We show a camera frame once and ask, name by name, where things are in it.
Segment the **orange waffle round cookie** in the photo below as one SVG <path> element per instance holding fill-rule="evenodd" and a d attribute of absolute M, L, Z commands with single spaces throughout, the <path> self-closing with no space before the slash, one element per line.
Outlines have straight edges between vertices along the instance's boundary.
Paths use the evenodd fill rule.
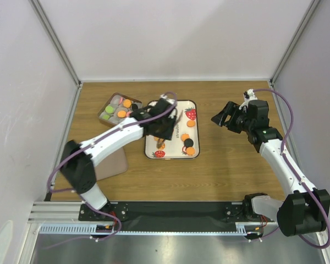
<path fill-rule="evenodd" d="M 125 100 L 123 101 L 123 106 L 124 106 L 125 108 L 130 108 L 132 104 L 133 104 L 133 102 L 132 102 L 131 100 L 129 100 L 129 99 L 125 99 Z"/>

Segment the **silver metal tongs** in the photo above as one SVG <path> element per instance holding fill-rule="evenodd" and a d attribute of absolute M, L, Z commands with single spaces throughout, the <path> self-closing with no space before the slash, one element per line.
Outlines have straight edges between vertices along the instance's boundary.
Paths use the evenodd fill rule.
<path fill-rule="evenodd" d="M 175 126 L 181 121 L 182 117 L 183 111 L 180 111 L 180 113 L 178 113 L 178 110 L 175 109 L 166 119 L 162 120 L 161 126 L 156 131 L 155 135 L 155 137 L 157 138 L 157 148 L 164 144 L 166 140 L 171 140 L 173 130 Z"/>

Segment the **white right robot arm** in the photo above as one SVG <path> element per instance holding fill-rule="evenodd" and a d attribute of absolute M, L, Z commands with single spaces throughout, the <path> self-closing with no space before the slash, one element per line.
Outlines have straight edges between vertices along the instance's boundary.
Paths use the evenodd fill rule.
<path fill-rule="evenodd" d="M 261 215 L 277 222 L 286 237 L 322 232 L 327 228 L 330 195 L 319 190 L 303 175 L 288 150 L 282 145 L 279 131 L 270 126 L 269 106 L 263 100 L 238 105 L 229 101 L 212 117 L 212 122 L 228 130 L 247 134 L 255 150 L 268 162 L 285 194 L 283 202 L 268 195 L 251 195 L 242 207 L 248 221 Z"/>

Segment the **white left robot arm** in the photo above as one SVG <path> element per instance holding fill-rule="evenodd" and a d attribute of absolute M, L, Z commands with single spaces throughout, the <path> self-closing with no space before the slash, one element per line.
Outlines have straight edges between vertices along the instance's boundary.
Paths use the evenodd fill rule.
<path fill-rule="evenodd" d="M 110 214 L 110 201 L 97 184 L 95 168 L 125 145 L 152 135 L 170 140 L 177 121 L 176 99 L 162 95 L 154 106 L 133 111 L 121 123 L 90 140 L 66 143 L 60 173 L 73 190 L 91 206 L 91 214 L 104 220 Z"/>

